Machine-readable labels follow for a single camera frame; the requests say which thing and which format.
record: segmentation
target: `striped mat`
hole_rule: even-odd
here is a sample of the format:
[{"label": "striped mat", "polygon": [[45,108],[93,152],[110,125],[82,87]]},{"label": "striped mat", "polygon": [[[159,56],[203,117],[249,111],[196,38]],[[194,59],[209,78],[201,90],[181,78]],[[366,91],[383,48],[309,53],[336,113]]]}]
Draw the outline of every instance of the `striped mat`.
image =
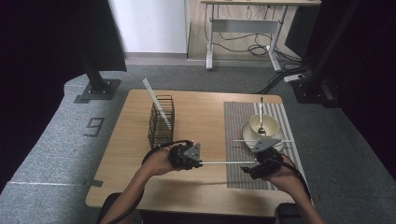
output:
[{"label": "striped mat", "polygon": [[[224,102],[227,161],[254,161],[254,156],[247,144],[245,142],[235,142],[234,140],[243,140],[243,128],[255,114],[260,114],[260,103]],[[292,141],[291,143],[284,143],[280,152],[289,156],[304,176],[303,166],[291,134],[284,106],[282,104],[263,104],[263,114],[275,118],[285,139]],[[227,164],[227,188],[276,189],[275,186],[267,181],[253,180],[250,175],[243,173],[240,166],[240,164]],[[252,167],[254,165],[247,164],[242,166]]]}]

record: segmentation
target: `chopstick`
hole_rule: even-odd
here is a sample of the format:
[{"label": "chopstick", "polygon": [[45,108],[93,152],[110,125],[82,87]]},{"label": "chopstick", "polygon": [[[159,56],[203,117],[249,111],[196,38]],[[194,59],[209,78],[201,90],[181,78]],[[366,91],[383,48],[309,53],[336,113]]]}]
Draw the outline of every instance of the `chopstick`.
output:
[{"label": "chopstick", "polygon": [[[257,142],[257,141],[259,141],[260,139],[258,139],[258,140],[233,140],[234,142]],[[282,141],[280,141],[280,142],[282,142],[282,143],[291,143],[291,142],[293,142],[293,141],[291,141],[291,140],[282,140]]]},{"label": "chopstick", "polygon": [[254,164],[255,161],[201,161],[200,164]]},{"label": "chopstick", "polygon": [[148,82],[148,80],[146,78],[143,79],[143,83],[145,84],[146,89],[148,90],[148,93],[149,93],[152,101],[157,106],[158,110],[160,111],[160,114],[163,117],[163,120],[165,120],[166,124],[168,125],[168,128],[171,129],[171,123],[169,123],[168,118],[166,117],[165,113],[163,112],[163,107],[160,105],[160,102],[157,100],[157,97],[154,94],[154,91],[150,87],[149,82]]}]

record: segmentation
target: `saucer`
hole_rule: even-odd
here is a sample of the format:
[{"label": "saucer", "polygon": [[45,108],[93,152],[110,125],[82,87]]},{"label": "saucer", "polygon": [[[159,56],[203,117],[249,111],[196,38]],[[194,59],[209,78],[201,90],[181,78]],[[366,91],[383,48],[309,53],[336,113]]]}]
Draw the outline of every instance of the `saucer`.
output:
[{"label": "saucer", "polygon": [[[244,138],[245,143],[247,144],[247,146],[249,148],[254,148],[254,146],[256,146],[257,142],[253,142],[251,140],[258,140],[258,139],[254,138],[253,133],[250,129],[249,123],[246,123],[244,125],[244,128],[242,130],[242,137]],[[282,130],[279,129],[279,132],[277,132],[277,134],[272,136],[272,138],[279,138],[281,140],[285,140],[285,134],[283,134]],[[277,151],[280,151],[283,149],[283,146],[284,146],[284,143],[280,142],[280,143],[274,145],[273,148],[276,149]]]}]

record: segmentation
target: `desk leg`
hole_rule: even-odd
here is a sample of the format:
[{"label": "desk leg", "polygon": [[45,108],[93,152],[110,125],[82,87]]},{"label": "desk leg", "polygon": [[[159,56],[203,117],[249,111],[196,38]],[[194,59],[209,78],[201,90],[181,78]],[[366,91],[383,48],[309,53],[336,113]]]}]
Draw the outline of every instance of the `desk leg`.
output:
[{"label": "desk leg", "polygon": [[212,5],[212,12],[209,18],[209,44],[206,49],[206,70],[213,69],[213,20],[215,13],[215,5]]},{"label": "desk leg", "polygon": [[273,40],[271,41],[271,45],[267,46],[268,50],[268,56],[270,56],[271,62],[273,64],[273,67],[276,72],[280,72],[282,68],[279,65],[279,62],[277,61],[277,57],[275,55],[275,48],[276,48],[276,43],[277,40],[279,39],[280,31],[282,30],[282,25],[285,20],[286,12],[288,11],[287,6],[283,6],[282,9],[282,15],[280,17],[280,20],[277,21],[277,26],[276,26],[276,31]]}]

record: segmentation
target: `dish rack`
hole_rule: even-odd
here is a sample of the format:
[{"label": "dish rack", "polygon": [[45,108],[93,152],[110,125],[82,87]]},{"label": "dish rack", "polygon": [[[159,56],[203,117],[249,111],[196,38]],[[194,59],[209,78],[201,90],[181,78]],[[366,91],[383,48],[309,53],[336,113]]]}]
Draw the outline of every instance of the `dish rack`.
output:
[{"label": "dish rack", "polygon": [[173,142],[175,129],[175,105],[172,96],[157,95],[157,100],[163,108],[168,122],[161,115],[161,111],[153,103],[148,126],[148,141],[151,149],[159,144]]}]

